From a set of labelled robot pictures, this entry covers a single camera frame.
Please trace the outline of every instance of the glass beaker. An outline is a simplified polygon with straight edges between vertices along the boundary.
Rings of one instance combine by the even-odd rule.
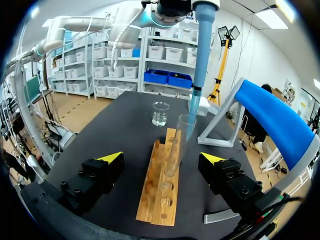
[[[188,114],[182,114],[179,116],[179,122],[176,126],[174,140],[172,141],[172,148],[168,159],[166,160],[166,166],[164,174],[167,177],[173,177],[179,167],[182,157],[185,154],[188,140],[191,137],[196,125],[196,119],[194,122],[190,122]]]
[[[167,122],[167,110],[170,108],[168,103],[156,101],[153,103],[152,123],[157,127],[163,127]]]

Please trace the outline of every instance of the clear liquid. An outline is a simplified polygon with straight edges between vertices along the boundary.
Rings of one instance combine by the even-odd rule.
[[[163,127],[167,122],[167,114],[163,112],[153,112],[152,123],[157,127]]]

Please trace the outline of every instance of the robotic arm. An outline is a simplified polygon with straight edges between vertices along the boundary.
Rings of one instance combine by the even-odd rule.
[[[17,71],[21,69],[23,64],[38,62],[48,52],[62,47],[66,31],[99,32],[104,29],[111,29],[108,45],[112,47],[114,55],[116,48],[133,48],[136,45],[141,28],[171,28],[184,20],[188,13],[195,10],[199,22],[199,38],[190,108],[190,120],[195,120],[207,73],[212,23],[216,11],[220,8],[220,0],[142,0],[141,4],[142,7],[140,8],[121,6],[118,8],[114,19],[91,16],[58,16],[52,21],[46,38],[35,45],[31,51],[17,56],[7,64],[5,72],[7,75],[16,71],[14,84],[24,124],[30,136],[32,136],[35,146],[50,167],[52,166],[53,151],[45,145],[32,121],[24,96],[23,76],[21,72],[18,74]]]

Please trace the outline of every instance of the yellow triangle marker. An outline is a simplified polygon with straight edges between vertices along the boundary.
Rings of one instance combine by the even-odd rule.
[[[210,155],[208,153],[204,153],[204,152],[201,152],[200,154],[202,154],[206,159],[208,159],[208,161],[210,163],[212,163],[213,165],[216,163],[216,162],[219,162],[220,160],[226,160],[224,158],[221,158],[221,157],[218,157],[218,156],[213,156],[213,155]]]
[[[109,164],[115,160],[120,154],[124,154],[122,151],[120,152],[117,152],[117,153],[114,153],[114,154],[111,154],[111,155],[108,155],[108,156],[103,156],[103,157],[100,157],[100,158],[95,158],[97,160],[103,160],[105,162],[108,162]]]

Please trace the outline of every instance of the black bolt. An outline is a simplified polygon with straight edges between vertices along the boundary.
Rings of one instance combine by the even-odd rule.
[[[234,175],[233,175],[232,173],[227,173],[227,174],[226,174],[226,177],[227,177],[228,179],[232,179],[232,178],[234,177]]]
[[[62,188],[66,188],[66,187],[68,186],[68,183],[67,183],[66,181],[61,181],[61,182],[60,182],[60,186],[61,186]]]
[[[45,198],[47,196],[47,193],[45,191],[43,191],[41,194],[40,194],[40,198]]]
[[[247,195],[249,193],[249,190],[244,188],[242,189],[242,192],[241,192],[243,195]]]
[[[75,194],[80,194],[81,193],[81,189],[76,187],[73,191]]]

